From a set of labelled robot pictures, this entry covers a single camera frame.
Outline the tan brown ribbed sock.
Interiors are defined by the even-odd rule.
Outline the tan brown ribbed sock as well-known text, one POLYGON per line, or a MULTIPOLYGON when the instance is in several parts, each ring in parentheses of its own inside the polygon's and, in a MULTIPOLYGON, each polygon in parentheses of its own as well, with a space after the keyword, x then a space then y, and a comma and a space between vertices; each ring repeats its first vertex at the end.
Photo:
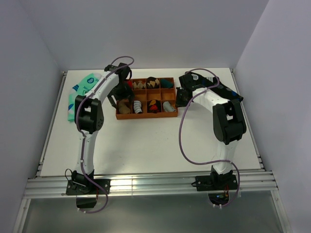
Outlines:
POLYGON ((119 114, 130 114, 131 109, 126 105, 126 102, 122 100, 118 103, 118 112, 119 114))

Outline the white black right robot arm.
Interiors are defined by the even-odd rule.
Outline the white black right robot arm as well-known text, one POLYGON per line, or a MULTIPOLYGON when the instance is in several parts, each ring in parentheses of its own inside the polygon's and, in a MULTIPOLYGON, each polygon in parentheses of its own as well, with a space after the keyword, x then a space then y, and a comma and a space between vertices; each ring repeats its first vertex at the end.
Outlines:
POLYGON ((179 82, 176 105, 188 109, 194 102, 209 110, 218 142, 215 158, 209 162, 211 173, 195 177, 193 186, 197 191, 237 189, 239 184, 233 173, 232 160, 247 129, 241 107, 242 96, 223 85, 216 75, 207 78, 187 72, 179 77, 179 82))

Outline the orange compartment tray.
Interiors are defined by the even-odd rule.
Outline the orange compartment tray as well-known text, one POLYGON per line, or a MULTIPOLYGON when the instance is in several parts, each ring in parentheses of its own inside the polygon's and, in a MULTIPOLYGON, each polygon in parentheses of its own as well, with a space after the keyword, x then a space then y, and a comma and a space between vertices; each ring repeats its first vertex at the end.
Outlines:
POLYGON ((116 119, 178 116, 173 77, 130 79, 126 84, 134 96, 117 103, 116 119))

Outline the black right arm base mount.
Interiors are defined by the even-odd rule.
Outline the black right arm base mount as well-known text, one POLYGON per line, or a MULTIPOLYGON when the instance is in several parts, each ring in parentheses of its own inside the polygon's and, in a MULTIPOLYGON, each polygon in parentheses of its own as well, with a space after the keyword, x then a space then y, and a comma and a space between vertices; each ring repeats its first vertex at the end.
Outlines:
POLYGON ((229 191, 236 191, 235 197, 238 195, 240 183, 233 170, 225 174, 218 174, 212 169, 209 175, 196 176, 191 186, 196 191, 216 191, 216 193, 208 193, 209 201, 212 205, 223 207, 230 202, 229 191))

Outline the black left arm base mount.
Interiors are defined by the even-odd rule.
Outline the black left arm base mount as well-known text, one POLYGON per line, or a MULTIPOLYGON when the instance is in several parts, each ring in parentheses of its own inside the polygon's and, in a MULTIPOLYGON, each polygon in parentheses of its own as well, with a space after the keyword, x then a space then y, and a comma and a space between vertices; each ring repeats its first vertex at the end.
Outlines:
POLYGON ((79 211, 84 213, 97 213, 101 211, 108 203, 108 194, 110 192, 110 179, 94 179, 94 172, 87 175, 77 173, 71 169, 65 170, 67 180, 66 195, 76 196, 76 206, 79 211), (98 201, 99 195, 105 195, 104 206, 99 210, 93 209, 98 201))

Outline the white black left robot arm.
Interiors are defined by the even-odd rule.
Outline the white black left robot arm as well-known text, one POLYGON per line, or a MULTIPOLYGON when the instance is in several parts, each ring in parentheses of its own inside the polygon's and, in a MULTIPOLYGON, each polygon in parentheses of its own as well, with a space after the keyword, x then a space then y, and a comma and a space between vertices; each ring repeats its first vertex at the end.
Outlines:
POLYGON ((132 78, 128 64, 108 65, 104 74, 90 91, 75 99, 75 124, 80 132, 79 157, 71 174, 71 185, 84 194, 91 193, 98 185, 94 182, 94 149, 99 130, 104 124, 102 103, 108 99, 117 108, 117 102, 132 100, 134 93, 127 83, 132 78))

